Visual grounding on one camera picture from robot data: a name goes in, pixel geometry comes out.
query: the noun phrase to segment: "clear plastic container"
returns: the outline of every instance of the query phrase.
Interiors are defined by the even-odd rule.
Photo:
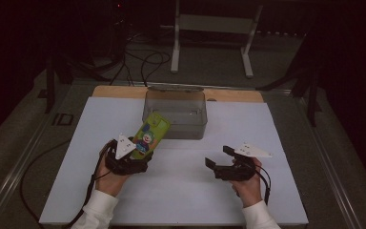
[[[205,95],[201,88],[150,87],[142,120],[157,112],[171,122],[164,139],[201,139],[207,125]]]

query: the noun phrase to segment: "white metal frame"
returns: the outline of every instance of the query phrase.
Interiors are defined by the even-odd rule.
[[[180,41],[179,31],[223,31],[233,33],[245,33],[249,38],[244,47],[240,49],[243,66],[247,78],[254,77],[249,49],[251,48],[254,34],[256,32],[258,19],[263,6],[258,6],[253,19],[233,18],[233,17],[214,17],[205,15],[180,14],[180,0],[176,0],[176,12],[174,17],[174,45],[172,55],[171,72],[177,73],[179,68]]]

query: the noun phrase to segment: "white table surface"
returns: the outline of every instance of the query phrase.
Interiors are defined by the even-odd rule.
[[[99,151],[118,135],[135,135],[144,99],[91,97],[79,120],[41,223],[65,224],[82,207]],[[266,103],[207,102],[208,123],[201,140],[163,139],[146,173],[133,175],[119,194],[112,224],[239,225],[245,222],[231,184],[214,178],[208,157],[231,165],[222,146],[251,143],[273,154],[261,158],[272,179],[269,210],[277,223],[306,224],[295,181]]]

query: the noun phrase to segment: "wire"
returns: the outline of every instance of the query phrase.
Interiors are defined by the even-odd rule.
[[[143,39],[143,40],[136,40],[135,38],[136,38],[136,37],[139,37],[139,36],[144,37],[144,39]],[[151,41],[153,41],[153,39],[148,38],[148,37],[145,37],[145,36],[144,36],[144,33],[142,33],[142,32],[135,34],[135,35],[131,38],[131,42],[133,42],[133,43],[137,43],[137,44],[145,44],[145,43],[148,43],[148,42],[151,42]]]
[[[100,177],[96,177],[94,180],[98,180],[98,179],[100,179],[101,177],[104,177],[104,176],[106,176],[106,175],[108,175],[109,173],[111,173],[112,171],[108,171],[106,174],[104,174],[104,175],[102,175],[102,176],[100,176]]]
[[[132,80],[132,73],[130,72],[130,68],[127,65],[126,69],[127,69],[127,81],[129,81],[129,86],[135,86]]]
[[[26,207],[26,210],[28,210],[28,212],[31,214],[31,216],[33,217],[33,219],[35,220],[35,222],[38,224],[38,226],[42,229],[44,229],[44,226],[39,222],[39,217],[35,215],[35,213],[32,211],[32,209],[29,207],[28,203],[26,202],[26,199],[24,197],[24,193],[23,193],[23,183],[24,183],[24,179],[25,179],[25,176],[29,170],[29,168],[34,164],[34,162],[36,162],[39,158],[41,158],[42,156],[46,155],[47,153],[51,152],[52,150],[56,149],[56,148],[59,148],[67,143],[69,143],[71,140],[66,140],[46,151],[44,151],[43,153],[41,153],[39,156],[37,156],[35,159],[33,159],[28,167],[26,168],[25,170],[25,173],[22,175],[22,177],[20,178],[20,186],[19,186],[19,195],[20,195],[20,198],[22,199],[22,203],[23,205]]]
[[[149,55],[147,55],[145,58],[141,58],[138,57],[130,52],[126,52],[126,54],[139,59],[142,61],[141,64],[141,79],[145,85],[145,87],[148,87],[148,78],[150,77],[150,75],[152,75],[154,72],[156,72],[163,64],[168,63],[171,60],[171,56],[165,52],[159,52],[159,51],[155,51],[155,50],[129,50],[129,51],[144,51],[144,52],[152,52]],[[152,62],[149,61],[148,59],[151,58],[154,55],[159,55],[161,58],[160,62]],[[157,65],[156,68],[154,70],[152,70],[149,74],[147,74],[146,76],[144,75],[144,66],[145,64],[153,64],[153,65]]]
[[[254,169],[252,166],[248,165],[247,163],[244,163],[242,161],[239,161],[240,164],[245,165],[251,169]],[[261,166],[255,165],[255,167],[260,168],[268,177],[269,179],[269,183],[267,182],[266,178],[264,176],[262,176],[256,169],[254,169],[254,172],[263,180],[264,185],[266,186],[266,189],[264,191],[264,201],[266,202],[266,205],[269,203],[269,196],[270,196],[270,191],[272,189],[272,180],[270,179],[270,175],[269,173],[267,173],[267,171],[265,169],[263,169]]]
[[[123,70],[124,67],[126,67],[126,54],[123,53],[123,64],[121,65],[120,69],[118,70],[118,72],[114,75],[114,77],[112,78],[112,80],[110,81],[109,85],[111,86],[112,83],[114,82],[114,80],[117,78],[118,75],[120,75],[121,71]]]
[[[97,160],[97,163],[96,163],[96,167],[94,168],[94,172],[93,174],[91,175],[91,182],[89,183],[88,185],[88,189],[86,190],[86,196],[85,196],[85,201],[84,203],[82,204],[82,207],[85,206],[89,199],[91,198],[91,194],[92,194],[92,189],[93,189],[93,184],[94,184],[94,181],[101,178],[101,177],[96,177],[96,174],[97,174],[97,170],[99,168],[99,165],[100,165],[100,162],[102,161],[102,158],[104,156],[104,154],[109,150],[110,146],[112,145],[112,142],[109,141],[104,147],[103,149],[100,151],[100,157],[99,159]],[[83,208],[81,208],[78,212],[78,214],[76,215],[75,218],[73,218],[73,220],[68,223],[67,225],[65,225],[63,228],[71,228],[77,221],[78,219],[82,216],[83,214]]]

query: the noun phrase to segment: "human hand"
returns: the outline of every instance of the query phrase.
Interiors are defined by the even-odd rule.
[[[256,165],[256,170],[260,173],[261,162],[255,157],[252,157],[252,159]],[[253,177],[244,181],[230,180],[230,183],[233,185],[233,189],[239,194],[243,208],[255,205],[262,200],[260,176],[258,174],[254,174]]]
[[[106,167],[105,157],[106,156],[102,156],[102,160],[97,169],[96,177],[99,178],[96,180],[95,187],[98,191],[116,197],[130,175],[120,176],[112,173]]]

